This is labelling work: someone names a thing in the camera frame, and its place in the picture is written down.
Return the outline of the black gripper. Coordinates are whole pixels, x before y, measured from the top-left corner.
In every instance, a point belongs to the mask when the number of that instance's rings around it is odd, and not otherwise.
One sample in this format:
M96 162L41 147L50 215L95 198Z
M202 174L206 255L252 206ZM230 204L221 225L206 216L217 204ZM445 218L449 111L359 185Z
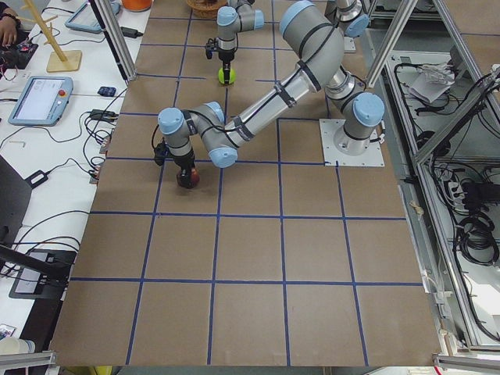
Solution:
M195 155L186 154L182 156L175 156L174 162L180 167L181 174L188 174L195 168Z
M234 60L235 50L220 50L219 51L219 59L222 62L223 71L230 72L231 62Z

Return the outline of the person hand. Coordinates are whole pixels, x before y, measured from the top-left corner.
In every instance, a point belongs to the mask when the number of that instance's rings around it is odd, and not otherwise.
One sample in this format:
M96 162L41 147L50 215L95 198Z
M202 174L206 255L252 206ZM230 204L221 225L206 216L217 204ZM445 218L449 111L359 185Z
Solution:
M1 15L1 46L9 46L16 43L18 38L18 19L10 13Z

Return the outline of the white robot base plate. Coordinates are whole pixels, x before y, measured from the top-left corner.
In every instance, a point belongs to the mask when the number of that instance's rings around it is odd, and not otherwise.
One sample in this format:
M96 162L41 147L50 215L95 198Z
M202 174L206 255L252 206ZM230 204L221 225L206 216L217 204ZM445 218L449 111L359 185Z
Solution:
M323 160L326 166L384 167L380 140L376 128L370 138L357 141L344 129L343 119L320 119Z

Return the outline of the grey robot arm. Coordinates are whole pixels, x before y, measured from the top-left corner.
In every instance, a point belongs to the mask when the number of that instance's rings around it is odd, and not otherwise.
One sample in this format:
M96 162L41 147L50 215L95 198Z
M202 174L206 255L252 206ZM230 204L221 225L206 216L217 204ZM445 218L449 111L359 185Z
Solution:
M167 150L179 166L177 183L193 188L199 182L190 138L199 135L212 163L218 168L233 165L238 148L249 142L270 122L293 108L309 93L323 91L345 118L334 134L336 148L360 155L368 147L385 108L375 94L364 91L359 79L341 65L344 39L357 38L369 23L359 1L332 1L329 14L310 1L296 1L280 20L280 33L298 56L294 71L229 123L218 102L194 109L166 108L158 115Z
M238 35L263 27L265 17L260 9L252 8L252 1L229 1L217 13L217 37L207 41L205 54L208 59L215 52L222 62L219 70L224 84L230 81L230 63L238 50ZM360 1L329 1L324 15L328 24L339 27L345 37L359 37L369 23Z

